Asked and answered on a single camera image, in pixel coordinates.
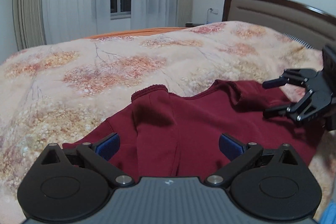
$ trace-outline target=circular black disc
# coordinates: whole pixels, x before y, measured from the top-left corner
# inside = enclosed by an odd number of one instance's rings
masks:
[[[59,169],[51,164],[44,167],[43,175],[22,181],[17,199],[27,217],[68,223],[95,213],[108,194],[106,180],[96,172],[73,166]]]
[[[255,168],[238,175],[231,195],[246,212],[272,221],[292,221],[312,215],[321,199],[321,189],[296,165]]]

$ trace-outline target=maroon shirt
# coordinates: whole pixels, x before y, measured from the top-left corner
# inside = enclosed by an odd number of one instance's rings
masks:
[[[140,176],[199,176],[205,179],[230,161],[218,140],[228,133],[243,143],[264,148],[291,144],[308,165],[323,134],[319,122],[296,128],[285,117],[263,118],[268,107],[290,101],[279,88],[264,90],[254,81],[220,81],[193,97],[153,85],[132,95],[132,103],[107,118],[75,144],[95,143],[110,133],[120,135],[120,150],[110,163],[135,180]]]

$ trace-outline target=comforter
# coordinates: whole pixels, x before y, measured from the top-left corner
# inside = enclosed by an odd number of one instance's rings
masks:
[[[163,84],[193,96],[221,80],[277,78],[285,68],[322,69],[322,54],[280,33],[229,21],[141,36],[102,35],[20,51],[0,66],[0,223],[25,218],[17,188],[51,142],[73,143],[130,103],[131,95]],[[304,90],[286,85],[292,101]],[[330,200],[336,140],[325,132],[309,168]]]

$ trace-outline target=brown wooden headboard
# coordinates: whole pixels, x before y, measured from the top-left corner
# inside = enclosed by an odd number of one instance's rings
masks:
[[[290,0],[225,0],[222,21],[244,21],[306,41],[316,49],[336,46],[336,17]]]

